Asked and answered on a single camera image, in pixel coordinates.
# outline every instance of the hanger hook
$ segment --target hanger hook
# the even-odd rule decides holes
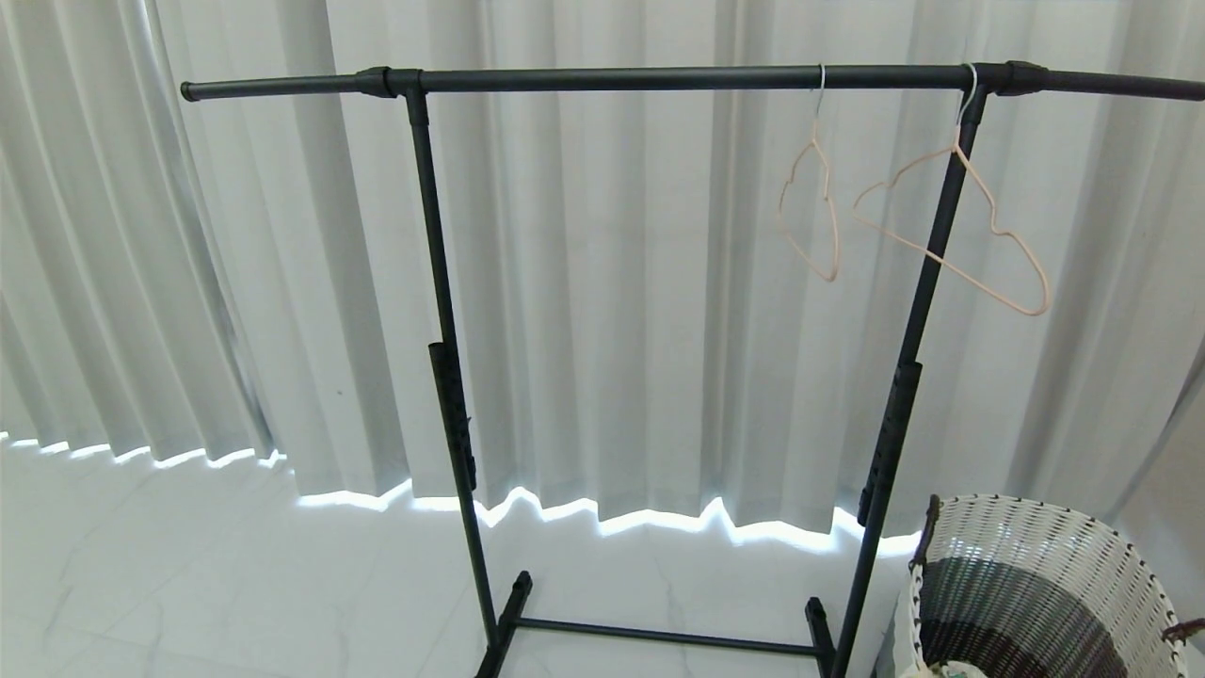
[[[962,107],[958,108],[958,119],[954,120],[956,125],[963,124],[963,116],[966,114],[966,108],[970,107],[971,99],[975,98],[975,92],[978,90],[978,71],[975,70],[975,64],[965,63],[963,65],[971,70],[971,89],[966,93],[966,100],[963,101]]]
[[[817,118],[821,117],[821,104],[824,102],[824,81],[827,76],[828,73],[824,70],[824,64],[821,64],[821,95],[819,98],[816,99],[816,116],[815,116]]]

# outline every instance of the white wicker basket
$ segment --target white wicker basket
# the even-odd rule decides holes
[[[1163,637],[1178,621],[1159,580],[1133,544],[1082,513],[933,497],[910,571],[900,673],[963,661],[992,678],[1186,677],[1183,641]]]

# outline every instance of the laundry basket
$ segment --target laundry basket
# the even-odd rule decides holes
[[[897,668],[991,678],[1186,678],[1163,586],[1115,530],[998,495],[933,497],[897,617]]]

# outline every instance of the gray stripe on basket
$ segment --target gray stripe on basket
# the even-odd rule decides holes
[[[997,678],[1013,676],[1010,668],[1034,661],[1046,676],[1127,676],[1109,632],[1082,602],[1010,565],[964,558],[929,562],[921,588],[921,621],[930,665],[969,661]],[[974,647],[984,636],[1010,641],[1018,656],[1000,656],[995,643],[992,649]],[[930,644],[947,656],[930,654]]]

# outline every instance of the vertical pole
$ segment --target vertical pole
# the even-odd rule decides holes
[[[978,123],[983,117],[987,95],[988,89],[983,86],[965,95],[970,98],[970,102],[959,120],[962,129],[958,135],[958,146],[968,157],[971,154],[971,146],[975,145],[975,134],[978,131]],[[933,217],[933,228],[929,232],[929,250],[939,257],[946,253],[946,243],[950,242],[950,230],[954,224],[954,212],[958,210],[958,197],[962,194],[965,178],[966,167],[954,153],[951,153],[946,165],[946,178],[937,197],[937,208]],[[870,574],[875,568],[878,540],[883,535],[883,524],[887,520],[887,505],[895,484],[895,472],[899,468],[900,453],[904,449],[904,437],[907,434],[909,418],[912,415],[912,401],[921,379],[921,364],[916,362],[916,359],[921,350],[921,337],[924,335],[924,324],[929,318],[929,307],[933,305],[933,294],[937,288],[937,273],[940,272],[941,264],[925,257],[921,265],[916,294],[912,296],[912,309],[909,312],[907,326],[904,330],[904,342],[900,346],[900,356],[890,396],[887,400],[887,409],[883,413],[883,424],[878,431],[875,460],[871,464],[866,490],[863,491],[863,506],[858,512],[859,523],[865,525],[866,530],[862,536],[858,565],[854,568],[853,584],[850,586],[850,602],[845,609],[845,621],[841,623],[841,639],[837,642],[836,659],[833,662],[833,678],[845,678],[845,672],[850,667],[850,656],[853,654],[853,639],[858,633],[858,621],[862,619],[862,609],[866,605]]]
[[[423,217],[427,222],[427,246],[431,254],[435,277],[435,303],[440,314],[442,342],[431,344],[431,366],[435,371],[435,389],[443,417],[443,432],[452,456],[452,476],[455,494],[460,501],[460,520],[469,546],[472,578],[481,605],[481,620],[486,625],[488,648],[499,647],[498,618],[489,590],[486,571],[486,554],[481,546],[477,511],[472,503],[476,487],[472,450],[469,444],[469,418],[465,414],[464,387],[460,382],[460,358],[457,352],[455,320],[452,316],[452,284],[448,279],[447,252],[443,248],[443,225],[440,220],[440,202],[435,191],[435,160],[431,154],[430,118],[427,112],[427,93],[418,87],[406,90],[406,107],[410,128],[415,137],[415,158],[418,164],[418,189],[423,199]]]

